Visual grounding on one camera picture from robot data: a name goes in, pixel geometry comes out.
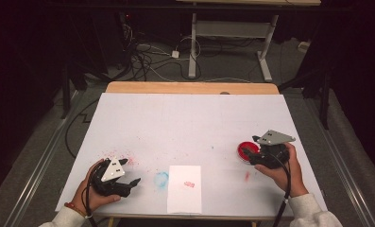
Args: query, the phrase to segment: floor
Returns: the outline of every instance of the floor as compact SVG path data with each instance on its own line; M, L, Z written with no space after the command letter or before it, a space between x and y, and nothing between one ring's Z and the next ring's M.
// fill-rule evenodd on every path
M203 39L195 81L257 82L264 79L255 52L261 40ZM297 50L299 41L272 44L267 62L273 83L280 85L293 79L304 53ZM146 42L138 46L141 59L133 59L134 68L120 80L189 81L186 75L186 48L180 48L179 60L169 60L175 49L162 43ZM141 61L149 68L141 69ZM109 76L121 72L110 67ZM72 109L61 119L61 94L55 107L41 120L17 158L12 170L0 187L0 226L38 226L55 215L60 191L64 187L89 120L94 115L94 101L105 91L106 84L86 75L86 91L72 89ZM313 167L316 179L324 192L328 209L344 226L375 226L375 169L355 137L349 122L339 108L331 91L330 129L323 130L317 119L318 100L304 99L300 89L281 92L295 121L302 144ZM108 225L106 218L99 226ZM194 226L191 222L171 226ZM120 220L122 226L146 225L141 219ZM261 226L271 226L264 221ZM288 226L284 221L280 226Z

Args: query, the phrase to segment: finger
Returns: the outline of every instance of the finger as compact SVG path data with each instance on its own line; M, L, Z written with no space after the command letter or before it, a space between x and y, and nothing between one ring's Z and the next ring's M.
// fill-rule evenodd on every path
M94 165L92 165L92 166L90 167L90 169L89 169L88 172L87 172L86 179L88 179L88 178L90 177L90 174L91 174L91 172L93 171L93 169L96 167L96 165L98 165L98 164L100 164L100 163L102 163L102 162L104 162L104 159L100 159L98 162L96 162Z
M297 156L296 147L294 147L294 145L292 145L290 143L284 143L284 145L288 149L290 157L295 158Z
M273 177L273 171L270 168L263 166L263 165L255 165L255 168L258 171L262 172L265 176L268 176L270 178Z
M100 199L100 203L102 205L106 205L106 204L113 203L119 200L120 200L119 195L110 195L110 196L103 197L102 199Z

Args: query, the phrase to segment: blue smudge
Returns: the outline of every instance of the blue smudge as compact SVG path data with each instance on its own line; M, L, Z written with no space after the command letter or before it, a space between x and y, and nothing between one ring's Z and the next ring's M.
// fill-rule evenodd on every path
M167 172L159 172L155 175L154 184L163 189L167 186L167 182L169 181L169 174Z

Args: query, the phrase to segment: wrist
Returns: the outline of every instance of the wrist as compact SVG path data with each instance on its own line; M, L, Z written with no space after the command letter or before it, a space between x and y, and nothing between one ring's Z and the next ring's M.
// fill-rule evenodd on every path
M308 193L309 192L308 192L307 188L304 185L300 185L300 186L291 188L290 197L294 198L294 197L306 195Z
M88 215L87 215L87 211L86 209L84 208L84 205L82 204L79 204L78 202L75 202L75 201L70 201L70 202L66 202L64 204L64 206L78 212L81 216L83 216L84 218L87 218Z

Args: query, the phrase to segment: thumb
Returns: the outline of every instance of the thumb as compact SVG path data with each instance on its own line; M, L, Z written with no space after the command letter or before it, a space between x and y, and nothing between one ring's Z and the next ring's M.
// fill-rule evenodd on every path
M272 178L272 171L268 167L258 164L258 165L255 165L255 169L262 172L264 175Z
M105 197L102 200L102 203L109 204L109 203L113 203L113 202L116 202L116 201L119 201L119 200L120 200L119 195L110 195L110 196Z

